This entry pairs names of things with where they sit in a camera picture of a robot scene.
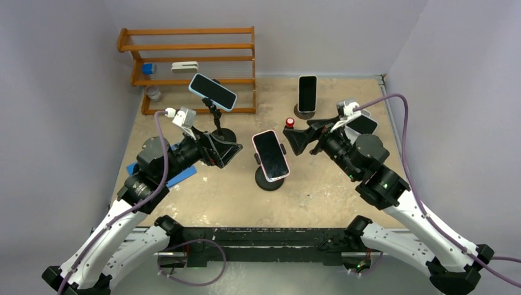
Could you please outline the pink case phone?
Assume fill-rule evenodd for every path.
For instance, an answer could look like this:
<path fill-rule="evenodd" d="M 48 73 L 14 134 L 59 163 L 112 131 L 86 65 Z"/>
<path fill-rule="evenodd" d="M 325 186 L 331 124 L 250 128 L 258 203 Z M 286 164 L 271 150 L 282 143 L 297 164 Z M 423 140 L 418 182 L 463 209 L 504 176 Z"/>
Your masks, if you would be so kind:
<path fill-rule="evenodd" d="M 290 174 L 286 152 L 274 130 L 266 130 L 252 137 L 259 165 L 268 182 L 275 182 Z"/>

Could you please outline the black round-base phone stand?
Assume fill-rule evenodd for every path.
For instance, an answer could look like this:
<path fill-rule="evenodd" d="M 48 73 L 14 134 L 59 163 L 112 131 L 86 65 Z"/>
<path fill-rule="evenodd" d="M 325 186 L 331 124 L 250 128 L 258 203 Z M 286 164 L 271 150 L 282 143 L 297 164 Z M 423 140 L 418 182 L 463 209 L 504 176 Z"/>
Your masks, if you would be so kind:
<path fill-rule="evenodd" d="M 265 191 L 279 189 L 290 173 L 284 147 L 277 139 L 254 141 L 254 147 L 254 157 L 258 164 L 255 174 L 257 185 Z"/>

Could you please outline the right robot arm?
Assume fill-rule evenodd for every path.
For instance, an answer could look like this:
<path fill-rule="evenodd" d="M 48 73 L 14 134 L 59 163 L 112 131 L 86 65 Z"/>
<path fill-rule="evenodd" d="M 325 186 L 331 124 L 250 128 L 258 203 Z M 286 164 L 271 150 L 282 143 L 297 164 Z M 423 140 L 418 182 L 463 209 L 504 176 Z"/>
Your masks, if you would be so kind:
<path fill-rule="evenodd" d="M 283 134 L 295 155 L 315 143 L 312 154 L 325 152 L 356 183 L 356 192 L 366 203 L 412 233 L 412 238 L 406 238 L 357 216 L 346 229 L 349 248 L 365 246 L 389 254 L 426 275 L 443 294 L 475 290 L 493 250 L 465 239 L 418 201 L 409 184 L 385 165 L 389 152 L 378 136 L 362 134 L 351 141 L 337 119 L 309 120 L 305 130 L 287 125 Z"/>

